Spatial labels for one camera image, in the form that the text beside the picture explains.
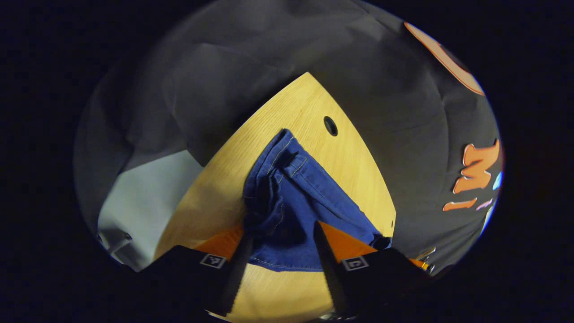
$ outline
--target blue jeans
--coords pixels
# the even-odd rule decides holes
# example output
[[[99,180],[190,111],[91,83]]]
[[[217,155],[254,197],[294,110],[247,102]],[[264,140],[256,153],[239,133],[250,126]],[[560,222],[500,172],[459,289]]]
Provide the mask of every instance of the blue jeans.
[[[382,238],[287,129],[272,139],[255,162],[243,197],[244,229],[255,236],[250,263],[273,271],[322,271],[313,240],[316,220],[366,244]]]

